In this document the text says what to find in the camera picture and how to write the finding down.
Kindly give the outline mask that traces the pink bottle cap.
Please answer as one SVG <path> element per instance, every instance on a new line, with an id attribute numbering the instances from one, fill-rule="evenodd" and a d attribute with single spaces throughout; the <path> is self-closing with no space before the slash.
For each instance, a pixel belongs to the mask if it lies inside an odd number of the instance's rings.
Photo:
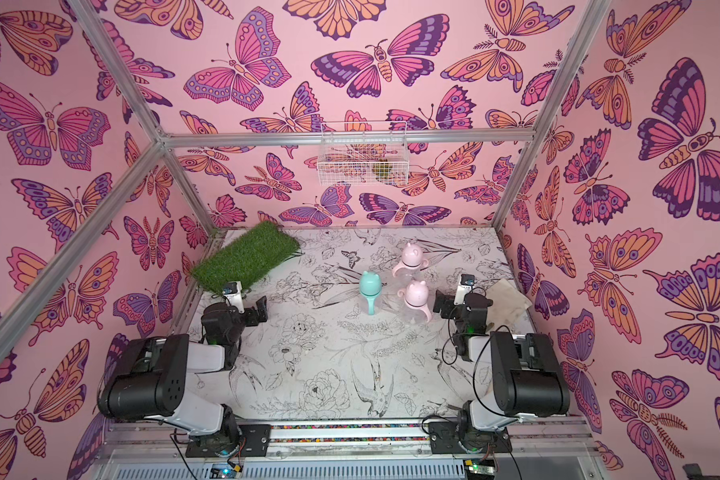
<path id="1" fill-rule="evenodd" d="M 421 245 L 408 242 L 402 250 L 400 265 L 406 269 L 423 269 L 429 266 L 429 260 Z"/>
<path id="2" fill-rule="evenodd" d="M 405 301 L 412 306 L 423 306 L 428 303 L 429 287 L 425 280 L 411 282 L 403 292 Z"/>

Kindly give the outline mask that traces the clear baby bottle body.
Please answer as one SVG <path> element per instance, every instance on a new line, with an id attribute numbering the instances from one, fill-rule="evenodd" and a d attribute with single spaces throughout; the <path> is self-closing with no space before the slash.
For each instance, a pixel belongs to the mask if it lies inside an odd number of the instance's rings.
<path id="1" fill-rule="evenodd" d="M 406 288 L 413 281 L 422 281 L 426 277 L 420 268 L 401 268 L 397 271 L 396 279 L 400 288 Z"/>

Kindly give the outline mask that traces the teal bottle cap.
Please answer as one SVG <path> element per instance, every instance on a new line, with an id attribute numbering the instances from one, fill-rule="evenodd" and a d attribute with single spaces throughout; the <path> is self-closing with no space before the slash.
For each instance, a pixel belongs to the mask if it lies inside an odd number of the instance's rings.
<path id="1" fill-rule="evenodd" d="M 376 295 L 382 289 L 381 277 L 373 271 L 364 271 L 359 281 L 359 289 L 363 295 Z"/>

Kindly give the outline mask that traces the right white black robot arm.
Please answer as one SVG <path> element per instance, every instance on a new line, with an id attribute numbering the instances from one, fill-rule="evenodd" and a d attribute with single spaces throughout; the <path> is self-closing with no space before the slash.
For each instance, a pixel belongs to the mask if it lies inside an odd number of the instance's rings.
<path id="1" fill-rule="evenodd" d="M 513 290 L 435 293 L 433 310 L 453 329 L 448 334 L 453 359 L 472 365 L 467 377 L 473 398 L 461 407 L 455 427 L 464 444 L 497 436 L 515 422 L 569 410 L 570 395 L 550 339 L 511 328 L 529 306 Z"/>

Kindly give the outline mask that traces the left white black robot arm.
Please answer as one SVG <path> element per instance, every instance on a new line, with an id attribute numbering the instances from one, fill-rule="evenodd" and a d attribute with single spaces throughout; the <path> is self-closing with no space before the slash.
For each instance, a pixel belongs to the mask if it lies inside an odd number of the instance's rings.
<path id="1" fill-rule="evenodd" d="M 98 394 L 100 413 L 123 422 L 166 423 L 193 441 L 238 443 L 241 431 L 232 409 L 191 392 L 186 380 L 190 374 L 232 370 L 241 356 L 244 330 L 267 320 L 265 296 L 243 309 L 216 302 L 201 316 L 202 343 L 187 334 L 129 343 Z"/>

